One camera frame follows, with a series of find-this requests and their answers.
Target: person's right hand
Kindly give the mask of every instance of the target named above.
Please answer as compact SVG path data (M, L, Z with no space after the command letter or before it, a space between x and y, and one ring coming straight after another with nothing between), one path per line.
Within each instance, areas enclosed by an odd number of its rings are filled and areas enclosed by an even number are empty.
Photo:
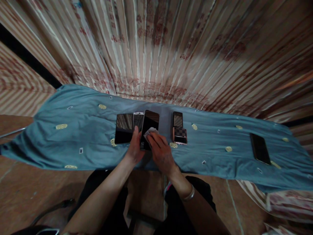
M155 164L162 173L169 177L177 169L177 166L166 138L153 132L147 138L152 147L152 156Z

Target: hand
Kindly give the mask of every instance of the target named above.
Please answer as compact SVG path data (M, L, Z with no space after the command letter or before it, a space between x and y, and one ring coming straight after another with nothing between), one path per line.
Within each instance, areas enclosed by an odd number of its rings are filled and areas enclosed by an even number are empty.
M155 164L161 172L170 177L178 167L175 164L171 147L166 138L156 133L151 133L151 136L148 135L147 138L152 147L152 156Z
M140 150L141 132L138 133L138 126L135 126L133 137L131 138L130 146L125 155L125 158L130 159L135 165L143 158L145 151Z

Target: person's left hand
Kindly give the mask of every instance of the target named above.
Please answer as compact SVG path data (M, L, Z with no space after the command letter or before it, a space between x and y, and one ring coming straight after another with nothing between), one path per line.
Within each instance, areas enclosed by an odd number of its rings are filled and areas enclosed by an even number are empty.
M138 162L140 162L140 160L143 158L145 154L145 151L140 150L141 132L138 133L138 131L139 131L138 126L135 126L135 130L133 133L133 137L131 138L130 146L125 155L125 158L131 159L132 161L134 161L134 164L137 164Z

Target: wrist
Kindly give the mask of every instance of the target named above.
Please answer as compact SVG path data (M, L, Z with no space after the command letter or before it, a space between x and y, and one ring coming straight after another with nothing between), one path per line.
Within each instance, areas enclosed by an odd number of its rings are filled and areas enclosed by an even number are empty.
M168 176L169 180L173 184L180 198L184 199L192 192L192 184L185 178L180 172L178 166Z
M133 169L137 163L134 157L132 157L129 153L126 153L125 157L122 159L122 162L125 163L127 168Z

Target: metal rod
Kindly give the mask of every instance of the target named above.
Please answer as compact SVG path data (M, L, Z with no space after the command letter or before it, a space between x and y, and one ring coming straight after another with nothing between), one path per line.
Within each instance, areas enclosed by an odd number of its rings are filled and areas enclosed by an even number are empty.
M16 132L20 132L22 130L26 129L26 127L23 127L23 128L20 128L20 129L17 129L16 131L12 131L12 132L9 132L9 133L6 133L6 134L3 134L3 135L0 135L0 139L3 138L3 137L6 137L8 135L11 135L11 134L14 134Z

